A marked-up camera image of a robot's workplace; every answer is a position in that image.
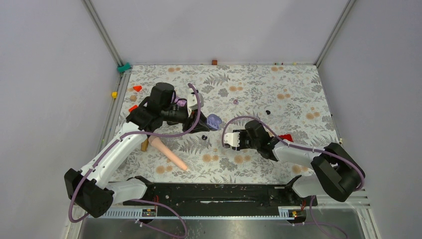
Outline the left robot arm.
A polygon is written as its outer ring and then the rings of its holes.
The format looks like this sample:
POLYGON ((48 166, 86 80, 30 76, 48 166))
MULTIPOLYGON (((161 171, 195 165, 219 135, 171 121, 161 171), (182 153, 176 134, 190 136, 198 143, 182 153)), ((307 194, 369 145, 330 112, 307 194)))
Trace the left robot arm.
POLYGON ((207 132, 210 127, 202 113, 204 100, 201 93, 189 83, 191 92, 185 98, 186 104, 177 104, 174 86, 159 82, 150 95, 133 108, 115 137, 97 156, 80 170, 69 169, 65 175, 65 185, 69 199, 70 222, 76 223, 85 218, 73 218, 73 206, 78 205, 87 215, 95 218, 102 216, 112 205, 137 199, 147 205, 154 200, 153 189, 139 179, 111 182, 111 176, 127 157, 141 143, 153 139, 167 138, 158 134, 164 122, 182 124, 182 132, 175 137, 188 133, 207 132))

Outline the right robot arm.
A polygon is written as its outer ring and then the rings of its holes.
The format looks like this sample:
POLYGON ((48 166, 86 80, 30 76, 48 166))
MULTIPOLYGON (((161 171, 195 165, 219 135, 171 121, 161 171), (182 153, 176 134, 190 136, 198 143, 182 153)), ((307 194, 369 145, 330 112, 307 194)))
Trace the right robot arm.
POLYGON ((313 170, 312 176, 299 176, 287 185, 288 203, 298 205, 306 197, 328 195, 345 202, 364 186, 365 173, 344 148, 335 142, 325 147, 298 144, 276 135, 268 125, 251 118, 244 129, 223 129, 222 145, 233 150, 254 149, 263 158, 289 162, 313 170))

